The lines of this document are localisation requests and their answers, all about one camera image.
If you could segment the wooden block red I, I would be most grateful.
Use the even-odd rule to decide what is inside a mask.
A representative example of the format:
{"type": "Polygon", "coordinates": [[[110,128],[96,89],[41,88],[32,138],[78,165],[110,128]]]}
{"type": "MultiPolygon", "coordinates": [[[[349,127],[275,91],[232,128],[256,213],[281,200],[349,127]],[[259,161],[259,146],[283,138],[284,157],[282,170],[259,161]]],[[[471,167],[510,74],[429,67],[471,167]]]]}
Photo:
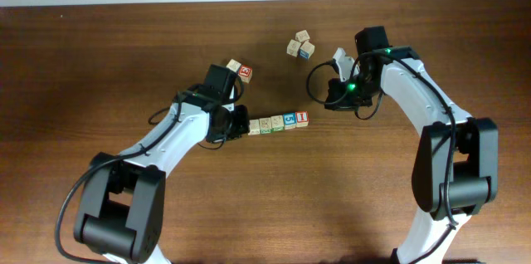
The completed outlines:
{"type": "Polygon", "coordinates": [[[309,116],[307,111],[295,112],[295,119],[297,128],[306,127],[309,124],[309,116]]]}

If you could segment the wooden block green N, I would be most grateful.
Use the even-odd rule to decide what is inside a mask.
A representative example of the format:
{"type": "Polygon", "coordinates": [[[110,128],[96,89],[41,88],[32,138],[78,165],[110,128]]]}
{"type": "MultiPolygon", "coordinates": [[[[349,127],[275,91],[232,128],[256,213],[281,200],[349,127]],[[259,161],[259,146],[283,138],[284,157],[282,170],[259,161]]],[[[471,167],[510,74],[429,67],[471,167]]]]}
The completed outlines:
{"type": "Polygon", "coordinates": [[[282,131],[285,129],[284,116],[283,115],[273,115],[271,116],[271,127],[273,132],[282,131]]]}

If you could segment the wooden block blue 5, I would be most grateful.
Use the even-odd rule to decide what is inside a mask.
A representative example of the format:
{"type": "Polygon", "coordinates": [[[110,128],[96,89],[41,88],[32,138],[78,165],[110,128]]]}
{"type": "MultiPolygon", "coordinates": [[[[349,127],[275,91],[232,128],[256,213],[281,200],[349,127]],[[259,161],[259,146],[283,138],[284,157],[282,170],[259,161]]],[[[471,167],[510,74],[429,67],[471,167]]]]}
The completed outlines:
{"type": "Polygon", "coordinates": [[[294,129],[297,123],[295,113],[283,114],[283,122],[285,130],[294,129]]]}

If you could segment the plain wooden picture block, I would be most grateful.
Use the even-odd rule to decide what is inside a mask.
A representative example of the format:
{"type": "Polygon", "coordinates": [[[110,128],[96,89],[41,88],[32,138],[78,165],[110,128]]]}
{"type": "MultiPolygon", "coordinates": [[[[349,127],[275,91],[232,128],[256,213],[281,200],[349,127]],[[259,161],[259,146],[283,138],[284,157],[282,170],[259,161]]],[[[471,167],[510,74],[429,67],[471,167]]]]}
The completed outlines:
{"type": "Polygon", "coordinates": [[[249,121],[249,133],[248,135],[257,135],[261,133],[260,121],[259,120],[250,120],[249,121]]]}

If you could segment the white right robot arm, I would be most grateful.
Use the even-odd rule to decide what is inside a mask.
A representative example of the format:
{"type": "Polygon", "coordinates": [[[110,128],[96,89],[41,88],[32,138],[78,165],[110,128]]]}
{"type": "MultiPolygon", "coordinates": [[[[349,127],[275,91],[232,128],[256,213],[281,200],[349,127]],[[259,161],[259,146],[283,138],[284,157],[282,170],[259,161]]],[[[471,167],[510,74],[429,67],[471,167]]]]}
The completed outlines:
{"type": "Polygon", "coordinates": [[[498,192],[499,131],[490,118],[460,108],[409,46],[389,44],[384,27],[355,38],[358,55],[338,48],[328,62],[328,110],[352,111],[392,98],[420,136],[412,170],[417,212],[393,263],[441,263],[462,227],[498,192]]]}

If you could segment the wooden block green R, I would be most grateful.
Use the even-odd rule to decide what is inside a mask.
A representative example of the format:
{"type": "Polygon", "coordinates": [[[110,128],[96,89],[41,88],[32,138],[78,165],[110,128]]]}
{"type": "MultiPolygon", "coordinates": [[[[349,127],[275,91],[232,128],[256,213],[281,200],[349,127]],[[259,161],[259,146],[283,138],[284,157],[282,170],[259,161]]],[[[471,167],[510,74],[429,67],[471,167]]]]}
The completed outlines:
{"type": "Polygon", "coordinates": [[[259,118],[261,134],[270,134],[273,130],[271,117],[259,118]]]}

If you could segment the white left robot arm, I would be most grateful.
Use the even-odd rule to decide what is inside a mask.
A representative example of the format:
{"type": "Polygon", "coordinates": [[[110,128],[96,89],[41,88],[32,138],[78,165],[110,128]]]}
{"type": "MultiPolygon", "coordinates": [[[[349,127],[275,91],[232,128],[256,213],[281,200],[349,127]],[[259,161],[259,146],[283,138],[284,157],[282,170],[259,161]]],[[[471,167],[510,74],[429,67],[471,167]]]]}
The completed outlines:
{"type": "Polygon", "coordinates": [[[76,184],[82,194],[74,239],[105,263],[168,262],[158,244],[166,179],[196,144],[218,149],[248,132],[247,108],[237,104],[242,94],[234,71],[212,65],[204,82],[178,92],[134,146],[97,154],[76,184]]]}

